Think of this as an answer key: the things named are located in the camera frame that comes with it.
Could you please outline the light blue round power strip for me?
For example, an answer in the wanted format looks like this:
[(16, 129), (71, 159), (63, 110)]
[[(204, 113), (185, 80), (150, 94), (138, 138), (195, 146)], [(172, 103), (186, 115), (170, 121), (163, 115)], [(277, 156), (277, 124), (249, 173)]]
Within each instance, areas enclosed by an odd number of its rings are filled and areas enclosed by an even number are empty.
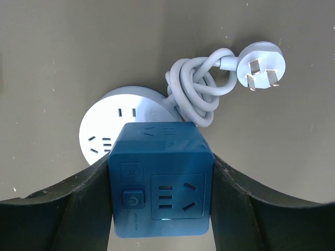
[(160, 93), (141, 86), (116, 88), (84, 115), (79, 143), (89, 165), (109, 153), (123, 126), (131, 122), (180, 122), (176, 109)]

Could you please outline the dark blue cube socket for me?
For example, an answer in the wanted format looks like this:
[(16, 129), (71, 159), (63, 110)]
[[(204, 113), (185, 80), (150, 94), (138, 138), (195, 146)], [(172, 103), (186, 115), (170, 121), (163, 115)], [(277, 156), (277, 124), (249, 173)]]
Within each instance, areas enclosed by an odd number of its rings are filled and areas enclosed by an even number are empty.
[(118, 237), (208, 231), (214, 155), (193, 123), (125, 124), (108, 168)]

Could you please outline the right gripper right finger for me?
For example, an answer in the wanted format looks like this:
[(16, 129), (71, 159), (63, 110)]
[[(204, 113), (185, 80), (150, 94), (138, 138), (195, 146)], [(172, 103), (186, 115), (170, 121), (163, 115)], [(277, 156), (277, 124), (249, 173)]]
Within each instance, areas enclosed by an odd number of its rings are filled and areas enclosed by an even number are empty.
[(216, 250), (334, 250), (334, 202), (286, 195), (218, 156), (210, 216)]

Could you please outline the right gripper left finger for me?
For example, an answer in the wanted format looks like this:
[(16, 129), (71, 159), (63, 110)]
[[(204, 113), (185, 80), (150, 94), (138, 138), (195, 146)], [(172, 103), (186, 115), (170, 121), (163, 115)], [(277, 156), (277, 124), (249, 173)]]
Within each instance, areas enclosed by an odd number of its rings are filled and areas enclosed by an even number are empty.
[(107, 250), (113, 214), (107, 159), (25, 198), (1, 201), (1, 250)]

